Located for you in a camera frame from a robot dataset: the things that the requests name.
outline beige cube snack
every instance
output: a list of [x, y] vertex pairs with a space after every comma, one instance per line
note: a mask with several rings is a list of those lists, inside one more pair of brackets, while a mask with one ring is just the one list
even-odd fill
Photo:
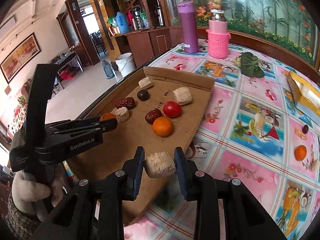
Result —
[[126, 107], [121, 107], [115, 111], [117, 120], [119, 122], [125, 122], [129, 119], [129, 110]]
[[150, 178], [159, 179], [176, 172], [172, 158], [166, 152], [155, 153], [144, 161], [144, 168]]
[[174, 100], [181, 106], [192, 102], [192, 95], [188, 88], [177, 88], [174, 92]]
[[139, 86], [141, 87], [141, 89], [148, 89], [153, 86], [153, 83], [151, 82], [149, 77], [146, 77], [139, 81]]

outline framed painting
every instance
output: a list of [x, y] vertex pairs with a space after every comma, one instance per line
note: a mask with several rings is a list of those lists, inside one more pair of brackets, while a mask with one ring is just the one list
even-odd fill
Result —
[[16, 74], [37, 54], [41, 52], [35, 34], [32, 33], [4, 59], [0, 68], [9, 84]]

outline pink bottle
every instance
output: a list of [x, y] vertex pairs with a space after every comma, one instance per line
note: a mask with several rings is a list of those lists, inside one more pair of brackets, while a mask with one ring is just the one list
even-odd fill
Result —
[[212, 16], [209, 20], [208, 44], [209, 55], [215, 58], [226, 58], [228, 56], [228, 45], [231, 39], [228, 33], [228, 23], [224, 17], [224, 11], [211, 10]]

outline tomato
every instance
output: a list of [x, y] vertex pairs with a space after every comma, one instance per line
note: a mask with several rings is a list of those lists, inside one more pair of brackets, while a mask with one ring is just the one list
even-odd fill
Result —
[[164, 104], [163, 113], [171, 118], [178, 117], [181, 115], [181, 106], [174, 101], [168, 101]]

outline pink floral tablecloth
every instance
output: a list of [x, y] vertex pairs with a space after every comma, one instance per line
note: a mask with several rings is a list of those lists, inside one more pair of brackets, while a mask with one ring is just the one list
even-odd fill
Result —
[[[199, 40], [199, 45], [199, 52], [192, 55], [178, 45], [150, 64], [215, 79], [206, 119], [186, 157], [216, 179], [239, 178], [287, 238], [298, 239], [320, 207], [319, 168], [312, 165], [319, 159], [319, 128], [295, 108], [286, 77], [291, 70], [309, 79], [253, 50], [230, 44], [228, 57], [215, 59], [208, 55], [206, 40]], [[241, 75], [236, 59], [246, 51], [258, 57], [264, 78]], [[309, 132], [303, 136], [305, 124]], [[294, 154], [299, 145], [307, 149], [303, 160], [297, 160]], [[294, 203], [300, 202], [299, 212], [290, 224], [294, 204], [283, 207], [289, 194], [295, 196]], [[221, 239], [225, 239], [222, 210], [220, 203]], [[125, 239], [191, 240], [195, 215], [196, 203], [183, 199], [173, 175], [144, 217], [124, 228]]]

